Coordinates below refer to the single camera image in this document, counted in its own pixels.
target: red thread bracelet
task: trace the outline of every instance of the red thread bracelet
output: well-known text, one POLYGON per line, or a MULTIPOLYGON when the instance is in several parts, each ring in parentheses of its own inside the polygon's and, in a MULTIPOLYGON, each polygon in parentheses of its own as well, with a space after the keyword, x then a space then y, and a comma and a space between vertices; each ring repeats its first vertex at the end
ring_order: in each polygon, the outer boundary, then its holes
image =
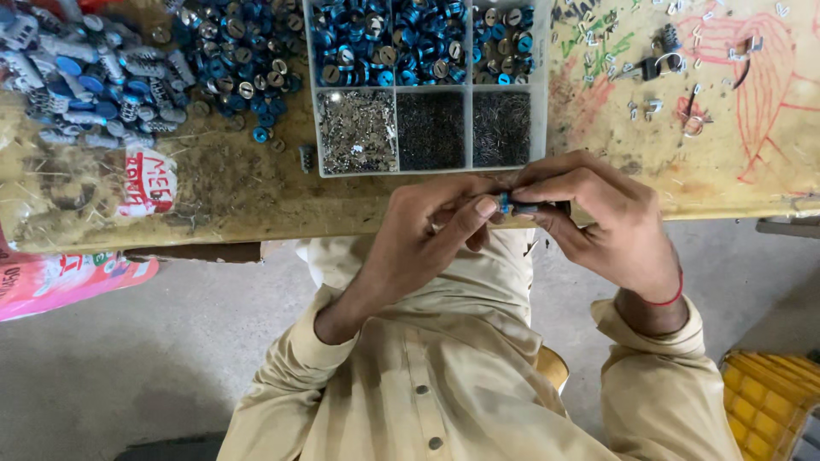
POLYGON ((672 298, 671 301, 667 301, 666 303, 653 303, 652 301, 647 301, 643 297, 641 297, 641 299, 647 304, 652 304, 653 306, 658 306, 660 308, 663 307, 663 306, 668 306, 669 304, 672 304, 675 301, 677 301, 678 299, 680 299, 681 295, 683 294, 683 270, 678 269, 678 271, 680 272, 680 276, 678 278, 680 280, 681 286, 677 289, 677 293, 675 294, 675 297, 672 298))

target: key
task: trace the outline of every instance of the key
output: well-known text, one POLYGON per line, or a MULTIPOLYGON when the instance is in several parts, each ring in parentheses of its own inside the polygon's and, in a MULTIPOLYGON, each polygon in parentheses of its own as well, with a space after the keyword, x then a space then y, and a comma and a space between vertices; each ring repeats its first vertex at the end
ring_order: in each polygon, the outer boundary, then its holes
POLYGON ((656 62, 658 62, 656 57, 647 57, 640 62, 638 67, 620 74, 615 80, 634 79, 636 77, 640 77, 644 81, 655 80, 661 73, 660 64, 656 65, 656 62))

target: hand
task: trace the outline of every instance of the hand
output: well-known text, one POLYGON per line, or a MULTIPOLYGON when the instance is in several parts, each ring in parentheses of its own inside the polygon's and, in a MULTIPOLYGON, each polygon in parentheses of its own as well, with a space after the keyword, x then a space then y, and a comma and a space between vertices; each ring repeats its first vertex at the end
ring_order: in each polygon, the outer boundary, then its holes
POLYGON ((545 158, 521 170, 511 184, 519 202, 575 200, 596 221, 579 229, 557 208, 542 205, 529 217, 567 258, 650 303, 666 303, 680 289, 680 266, 663 233, 654 189, 623 175, 586 151, 545 158))
POLYGON ((353 338, 379 309, 438 276, 463 244, 481 250, 490 241, 486 222, 503 220, 487 195, 499 191, 495 180, 477 176, 396 189, 362 269, 339 300, 317 315, 319 339, 333 345, 353 338))

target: beige kurta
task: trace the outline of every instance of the beige kurta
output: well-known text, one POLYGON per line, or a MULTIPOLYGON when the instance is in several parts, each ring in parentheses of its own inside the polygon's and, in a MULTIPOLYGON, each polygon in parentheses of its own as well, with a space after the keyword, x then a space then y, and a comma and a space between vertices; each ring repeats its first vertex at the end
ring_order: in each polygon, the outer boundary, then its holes
POLYGON ((739 460, 722 380, 688 300, 689 321, 659 339, 635 333, 611 300, 592 305, 599 330, 618 344, 601 374, 609 448, 570 421, 533 367, 541 337, 528 326, 531 239, 493 232, 481 253, 459 252, 441 276, 336 346, 318 340, 313 320, 370 240, 300 244, 322 286, 268 351, 219 461, 739 460))

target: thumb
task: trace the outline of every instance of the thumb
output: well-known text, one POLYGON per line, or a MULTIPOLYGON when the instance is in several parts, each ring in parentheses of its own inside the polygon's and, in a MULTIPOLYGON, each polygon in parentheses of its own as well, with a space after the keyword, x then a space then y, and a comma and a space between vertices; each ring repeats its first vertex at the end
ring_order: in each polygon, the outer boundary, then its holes
POLYGON ((532 220, 549 233, 570 260, 589 245, 589 241, 575 222, 553 205, 542 204, 537 212, 518 213, 516 216, 532 220))
POLYGON ((498 210, 499 204, 492 196, 481 195, 474 198, 459 208, 447 226, 430 240, 432 251, 455 253, 498 210))

